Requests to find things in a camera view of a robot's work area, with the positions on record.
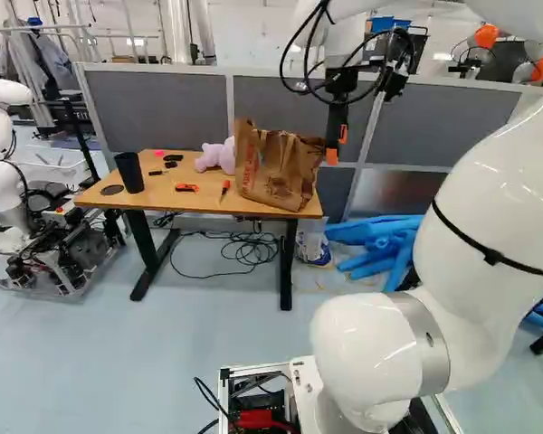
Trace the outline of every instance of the table top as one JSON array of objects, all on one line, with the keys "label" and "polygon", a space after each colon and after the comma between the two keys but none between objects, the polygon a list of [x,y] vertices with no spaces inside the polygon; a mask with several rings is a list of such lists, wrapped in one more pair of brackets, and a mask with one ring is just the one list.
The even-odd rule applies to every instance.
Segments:
[{"label": "table top", "polygon": [[[323,216],[318,192],[315,192],[301,211],[290,212],[245,199],[239,195],[234,177],[224,174],[220,168],[207,169],[206,172],[199,174],[195,170],[195,159],[202,154],[201,152],[166,150],[164,155],[171,154],[183,155],[183,160],[177,162],[177,167],[166,169],[163,156],[156,156],[155,150],[145,149],[138,153],[145,183],[145,190],[141,193],[129,194],[127,190],[123,190],[111,196],[100,194],[100,190],[108,185],[123,184],[119,171],[115,169],[106,178],[78,195],[74,203],[97,208],[206,212],[288,219],[320,219]],[[154,170],[163,170],[164,173],[149,176],[148,172]],[[231,188],[220,202],[225,179],[231,180]],[[179,183],[196,184],[199,191],[176,192],[175,185]]]}]

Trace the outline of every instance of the wooden table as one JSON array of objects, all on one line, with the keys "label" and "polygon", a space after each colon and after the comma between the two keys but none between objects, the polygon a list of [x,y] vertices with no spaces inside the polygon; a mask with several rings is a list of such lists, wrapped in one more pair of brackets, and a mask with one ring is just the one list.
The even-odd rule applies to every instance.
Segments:
[{"label": "wooden table", "polygon": [[[248,218],[286,221],[285,235],[280,239],[280,306],[291,310],[291,263],[295,249],[298,219],[320,219],[323,216],[318,194],[300,212],[289,212],[280,208],[245,199],[237,192],[233,176],[224,174],[221,169],[208,170],[202,174],[195,171],[194,162],[202,153],[196,151],[165,151],[165,155],[182,155],[178,166],[166,169],[163,156],[155,150],[145,149],[138,154],[145,190],[129,194],[127,190],[111,196],[100,191],[113,184],[123,184],[119,171],[112,171],[105,179],[98,181],[89,190],[79,195],[75,204],[85,207],[124,210],[133,232],[138,251],[146,269],[130,295],[131,300],[141,300],[148,291],[153,278],[158,273],[165,257],[180,236],[179,229],[171,229],[159,249],[151,238],[144,210],[205,212],[210,214],[232,214]],[[163,170],[163,175],[150,176],[148,172]],[[231,188],[220,202],[225,179],[231,180]],[[196,184],[197,193],[175,191],[179,183]]]}]

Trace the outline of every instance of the paper bag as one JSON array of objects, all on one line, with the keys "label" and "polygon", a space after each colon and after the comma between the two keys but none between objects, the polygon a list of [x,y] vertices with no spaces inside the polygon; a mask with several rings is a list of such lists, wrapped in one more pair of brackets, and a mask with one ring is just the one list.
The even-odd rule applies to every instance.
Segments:
[{"label": "paper bag", "polygon": [[235,182],[243,197],[297,212],[310,201],[324,140],[286,131],[259,130],[236,120]]}]

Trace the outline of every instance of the black cup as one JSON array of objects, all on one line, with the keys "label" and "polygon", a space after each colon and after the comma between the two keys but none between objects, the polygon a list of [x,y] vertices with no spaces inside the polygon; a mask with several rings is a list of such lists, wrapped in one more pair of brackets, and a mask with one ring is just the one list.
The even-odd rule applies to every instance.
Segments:
[{"label": "black cup", "polygon": [[137,153],[123,152],[115,156],[115,161],[123,184],[129,193],[140,193],[145,190]]}]

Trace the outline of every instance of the pink stuffed animal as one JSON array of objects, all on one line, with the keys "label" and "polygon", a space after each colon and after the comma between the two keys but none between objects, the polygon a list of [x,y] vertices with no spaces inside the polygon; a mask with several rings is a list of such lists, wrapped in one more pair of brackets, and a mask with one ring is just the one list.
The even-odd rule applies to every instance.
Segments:
[{"label": "pink stuffed animal", "polygon": [[221,166],[227,175],[235,172],[235,137],[231,136],[220,143],[203,143],[203,155],[195,160],[195,170],[203,173],[208,167]]}]

